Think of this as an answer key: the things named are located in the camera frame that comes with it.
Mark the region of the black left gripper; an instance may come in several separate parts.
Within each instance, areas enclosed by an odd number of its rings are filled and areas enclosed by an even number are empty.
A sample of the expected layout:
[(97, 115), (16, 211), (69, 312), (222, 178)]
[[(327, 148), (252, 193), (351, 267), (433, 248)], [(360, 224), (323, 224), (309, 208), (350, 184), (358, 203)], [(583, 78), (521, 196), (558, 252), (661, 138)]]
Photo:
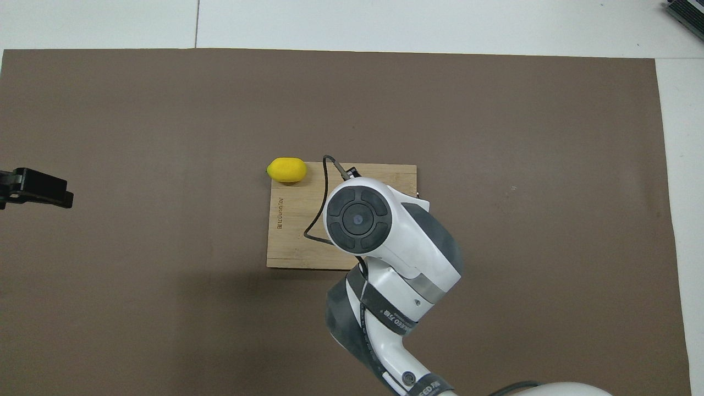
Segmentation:
[(68, 181), (30, 168), (15, 171), (1, 170), (1, 210), (7, 204), (38, 203), (73, 208), (74, 195), (68, 190)]

